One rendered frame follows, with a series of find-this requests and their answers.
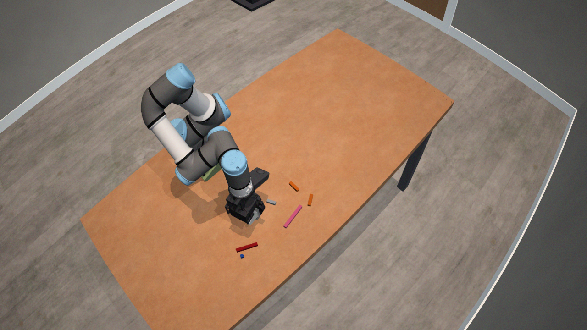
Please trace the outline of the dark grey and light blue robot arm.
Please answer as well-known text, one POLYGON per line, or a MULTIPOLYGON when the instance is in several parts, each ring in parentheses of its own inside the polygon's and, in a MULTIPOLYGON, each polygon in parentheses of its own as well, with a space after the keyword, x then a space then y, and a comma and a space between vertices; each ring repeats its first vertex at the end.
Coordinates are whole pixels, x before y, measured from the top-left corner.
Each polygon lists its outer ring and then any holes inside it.
POLYGON ((245 197, 252 191, 252 181, 257 189, 270 172, 258 167, 249 172, 247 157, 228 129, 219 126, 231 115, 228 106, 218 93, 203 94, 193 84, 195 77, 184 63, 168 69, 142 96, 144 123, 175 160, 175 174, 184 185, 219 164, 232 195, 245 197), (169 121, 164 109, 172 102, 190 113, 169 121))

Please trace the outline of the pink rod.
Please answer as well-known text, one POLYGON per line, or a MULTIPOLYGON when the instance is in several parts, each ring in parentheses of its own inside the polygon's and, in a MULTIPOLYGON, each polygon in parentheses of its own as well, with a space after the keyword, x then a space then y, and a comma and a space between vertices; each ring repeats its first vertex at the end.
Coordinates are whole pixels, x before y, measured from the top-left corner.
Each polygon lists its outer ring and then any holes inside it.
POLYGON ((293 212, 293 214, 291 215, 291 217, 288 219, 288 221, 284 224, 284 228, 287 228, 288 225, 292 222, 293 219, 295 219, 295 216, 299 213, 299 211, 302 209, 302 205, 299 205, 298 208, 296 208, 295 212, 293 212))

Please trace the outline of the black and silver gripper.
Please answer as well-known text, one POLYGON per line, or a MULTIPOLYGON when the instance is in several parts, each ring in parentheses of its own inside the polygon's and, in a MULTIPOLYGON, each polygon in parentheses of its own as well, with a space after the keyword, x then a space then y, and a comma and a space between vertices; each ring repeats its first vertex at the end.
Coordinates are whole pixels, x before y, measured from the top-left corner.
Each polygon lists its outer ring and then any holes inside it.
MULTIPOLYGON (((251 180, 252 181, 252 180, 251 180)), ((229 190, 229 187, 228 187, 229 190)), ((262 215, 266 206, 263 204, 260 196, 255 193, 255 186, 252 181, 252 191, 245 197, 235 197, 229 190, 229 196, 226 198, 226 211, 236 219, 251 225, 262 215), (253 193, 253 194, 252 194, 253 193), (249 198, 250 197, 250 198, 249 198), (228 210, 229 209, 229 210, 228 210)))

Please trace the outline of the red rod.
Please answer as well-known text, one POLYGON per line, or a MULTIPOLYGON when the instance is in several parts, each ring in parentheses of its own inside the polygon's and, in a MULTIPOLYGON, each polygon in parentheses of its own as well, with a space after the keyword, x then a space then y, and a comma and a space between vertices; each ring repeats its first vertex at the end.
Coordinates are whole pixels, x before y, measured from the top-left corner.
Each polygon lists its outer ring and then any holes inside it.
POLYGON ((254 247, 257 247, 257 246, 258 246, 258 244, 257 244, 257 242, 255 242, 255 243, 249 244, 247 246, 243 246, 243 247, 237 248, 236 251, 237 252, 241 252, 241 251, 244 251, 246 249, 254 248, 254 247))

